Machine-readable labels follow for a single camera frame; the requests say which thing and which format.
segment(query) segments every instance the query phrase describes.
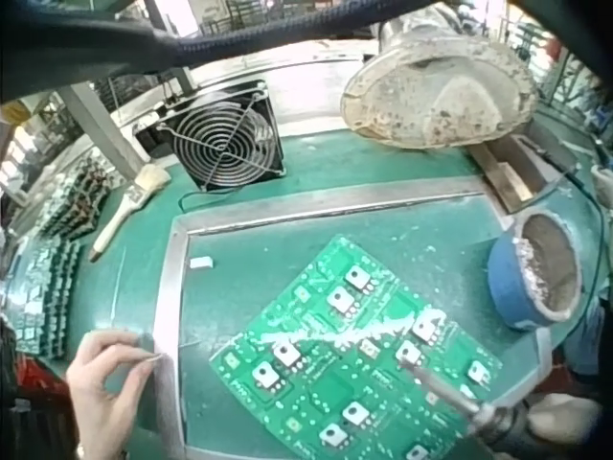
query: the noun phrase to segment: person's left hand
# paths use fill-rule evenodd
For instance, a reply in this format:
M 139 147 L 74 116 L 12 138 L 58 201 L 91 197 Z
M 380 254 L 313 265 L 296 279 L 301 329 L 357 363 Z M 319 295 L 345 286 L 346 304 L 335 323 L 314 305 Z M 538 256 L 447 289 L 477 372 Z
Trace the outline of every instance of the person's left hand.
M 132 431 L 138 401 L 155 357 L 135 345 L 138 334 L 125 331 L 87 333 L 66 372 L 79 426 L 80 443 L 87 460 L 116 460 Z M 122 363 L 136 363 L 118 395 L 104 383 Z

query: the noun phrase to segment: circuit board panel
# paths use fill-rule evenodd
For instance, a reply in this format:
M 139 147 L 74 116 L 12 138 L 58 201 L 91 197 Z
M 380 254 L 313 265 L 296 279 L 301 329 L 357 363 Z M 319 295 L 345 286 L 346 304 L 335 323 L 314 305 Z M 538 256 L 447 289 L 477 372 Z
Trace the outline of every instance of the circuit board panel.
M 482 400 L 501 368 L 443 310 L 338 236 L 212 365 L 302 458 L 443 458 L 466 421 L 401 358 Z

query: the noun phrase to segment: braided black hose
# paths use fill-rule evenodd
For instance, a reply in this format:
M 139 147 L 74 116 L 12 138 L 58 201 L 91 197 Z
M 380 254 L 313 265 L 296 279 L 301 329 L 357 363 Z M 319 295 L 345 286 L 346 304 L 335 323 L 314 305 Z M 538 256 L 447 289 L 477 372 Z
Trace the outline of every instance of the braided black hose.
M 211 37 L 179 40 L 176 66 L 233 58 L 387 21 L 436 0 L 349 0 L 325 10 Z

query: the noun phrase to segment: soldering iron handle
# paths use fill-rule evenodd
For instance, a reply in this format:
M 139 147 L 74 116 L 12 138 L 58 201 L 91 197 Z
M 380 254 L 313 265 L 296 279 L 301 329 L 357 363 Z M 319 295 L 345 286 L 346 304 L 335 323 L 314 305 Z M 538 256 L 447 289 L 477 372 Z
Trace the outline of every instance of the soldering iron handle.
M 481 437 L 494 452 L 505 452 L 517 460 L 547 460 L 563 453 L 561 445 L 535 436 L 528 427 L 528 406 L 496 409 L 496 428 L 484 430 Z

